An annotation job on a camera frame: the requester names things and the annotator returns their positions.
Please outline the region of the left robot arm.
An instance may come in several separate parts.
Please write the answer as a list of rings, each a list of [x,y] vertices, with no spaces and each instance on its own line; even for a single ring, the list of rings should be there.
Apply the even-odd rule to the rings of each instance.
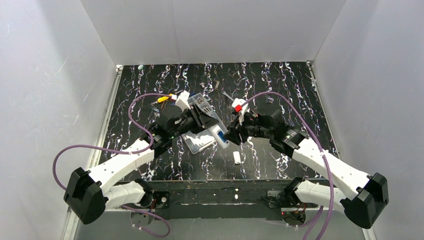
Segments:
[[[167,152],[174,138],[188,132],[198,134],[218,123],[219,119],[196,105],[185,110],[177,106],[166,107],[161,117],[148,126],[148,132],[125,151],[88,170],[75,169],[63,199],[85,225],[97,220],[107,209],[140,203],[148,187],[136,181],[124,185],[116,183]]]

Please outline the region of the white remote control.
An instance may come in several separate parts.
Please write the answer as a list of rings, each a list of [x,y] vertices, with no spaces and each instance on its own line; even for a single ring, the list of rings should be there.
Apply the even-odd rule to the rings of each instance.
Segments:
[[[225,133],[222,131],[219,125],[214,125],[208,130],[222,149],[228,148],[230,142],[224,138]]]

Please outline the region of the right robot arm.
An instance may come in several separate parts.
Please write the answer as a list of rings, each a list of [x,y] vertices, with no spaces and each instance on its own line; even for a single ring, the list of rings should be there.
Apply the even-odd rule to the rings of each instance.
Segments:
[[[333,182],[330,188],[296,177],[277,196],[268,198],[273,206],[321,205],[345,214],[358,227],[370,229],[388,205],[388,181],[383,175],[357,170],[320,150],[305,132],[285,124],[279,110],[251,114],[237,105],[234,113],[237,117],[227,127],[224,139],[236,145],[245,143],[249,137],[267,139],[276,151]]]

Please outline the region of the blue battery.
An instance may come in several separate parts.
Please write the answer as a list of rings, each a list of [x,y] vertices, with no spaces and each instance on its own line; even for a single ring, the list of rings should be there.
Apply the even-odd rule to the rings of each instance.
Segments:
[[[221,130],[218,130],[217,131],[217,135],[219,136],[219,138],[221,139],[221,141],[223,143],[226,143],[227,142],[227,140],[224,138],[224,133]]]

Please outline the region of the clear plastic organizer box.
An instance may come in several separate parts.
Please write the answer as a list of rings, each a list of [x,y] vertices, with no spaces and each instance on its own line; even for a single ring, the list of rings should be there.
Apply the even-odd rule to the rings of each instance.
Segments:
[[[202,108],[202,110],[206,110],[206,113],[209,116],[217,120],[219,119],[214,108],[209,104],[208,100],[203,96],[202,93],[196,93],[190,96],[188,98],[188,103],[190,106],[195,104],[199,105]],[[197,134],[194,134],[191,131],[189,131],[183,134],[181,137],[187,144],[192,154],[197,154],[216,142],[216,139],[207,129]]]

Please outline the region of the white battery cover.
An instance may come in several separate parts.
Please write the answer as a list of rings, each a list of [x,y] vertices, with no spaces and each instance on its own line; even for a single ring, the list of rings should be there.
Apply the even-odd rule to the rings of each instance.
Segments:
[[[235,165],[240,165],[242,163],[240,152],[239,151],[234,151],[232,154],[233,154],[234,164]]]

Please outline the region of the yellow handled screwdriver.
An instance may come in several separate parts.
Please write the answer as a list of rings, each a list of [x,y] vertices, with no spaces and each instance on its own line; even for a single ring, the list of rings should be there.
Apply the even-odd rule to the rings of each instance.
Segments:
[[[165,102],[165,101],[167,101],[167,100],[169,100],[169,99],[172,99],[172,95],[171,95],[171,94],[169,94],[168,96],[161,96],[161,97],[159,97],[159,98],[156,100],[156,102],[157,102],[157,103],[162,103],[162,102]]]

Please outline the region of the blue silver wrench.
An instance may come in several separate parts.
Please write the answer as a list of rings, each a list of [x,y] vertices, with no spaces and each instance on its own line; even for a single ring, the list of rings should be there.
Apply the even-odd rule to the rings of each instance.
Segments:
[[[228,93],[226,93],[225,91],[222,91],[221,92],[225,97],[227,97],[232,103],[234,102],[234,99],[228,94]]]

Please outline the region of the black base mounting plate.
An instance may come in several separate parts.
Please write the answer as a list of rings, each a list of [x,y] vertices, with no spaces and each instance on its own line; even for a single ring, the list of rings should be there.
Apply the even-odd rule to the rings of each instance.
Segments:
[[[282,220],[282,209],[273,205],[291,181],[265,180],[155,180],[135,182],[147,190],[140,206],[166,220],[266,219]]]

